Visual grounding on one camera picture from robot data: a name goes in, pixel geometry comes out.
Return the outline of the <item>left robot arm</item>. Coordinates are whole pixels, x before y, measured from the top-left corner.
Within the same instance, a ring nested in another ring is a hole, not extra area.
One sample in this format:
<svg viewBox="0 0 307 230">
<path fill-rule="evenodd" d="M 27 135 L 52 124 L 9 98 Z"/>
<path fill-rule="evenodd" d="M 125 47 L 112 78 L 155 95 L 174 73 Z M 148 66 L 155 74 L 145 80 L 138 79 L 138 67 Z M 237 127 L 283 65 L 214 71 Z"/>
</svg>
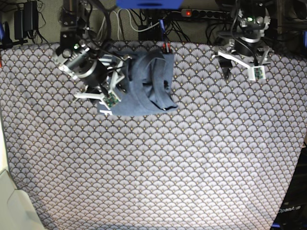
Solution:
<svg viewBox="0 0 307 230">
<path fill-rule="evenodd" d="M 269 64 L 269 54 L 273 50 L 261 45 L 271 22 L 264 1 L 236 0 L 231 17 L 233 22 L 230 29 L 216 33 L 219 38 L 228 41 L 215 49 L 224 78 L 229 78 L 232 63 L 235 62 L 247 69 L 249 80 L 265 79 L 265 65 Z"/>
</svg>

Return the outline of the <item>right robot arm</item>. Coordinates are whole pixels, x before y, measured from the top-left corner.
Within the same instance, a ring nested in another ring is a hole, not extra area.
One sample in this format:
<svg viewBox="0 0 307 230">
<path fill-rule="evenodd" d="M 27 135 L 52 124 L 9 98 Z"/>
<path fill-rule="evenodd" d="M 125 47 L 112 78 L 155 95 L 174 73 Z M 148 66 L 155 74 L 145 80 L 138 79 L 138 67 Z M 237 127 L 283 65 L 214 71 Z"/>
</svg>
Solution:
<svg viewBox="0 0 307 230">
<path fill-rule="evenodd" d="M 96 35 L 90 29 L 93 7 L 104 15 L 104 40 L 96 40 Z M 107 69 L 99 58 L 108 51 L 111 42 L 110 10 L 99 0 L 64 0 L 59 22 L 60 42 L 53 53 L 54 62 L 61 71 L 74 79 L 80 79 L 88 87 L 102 87 Z"/>
</svg>

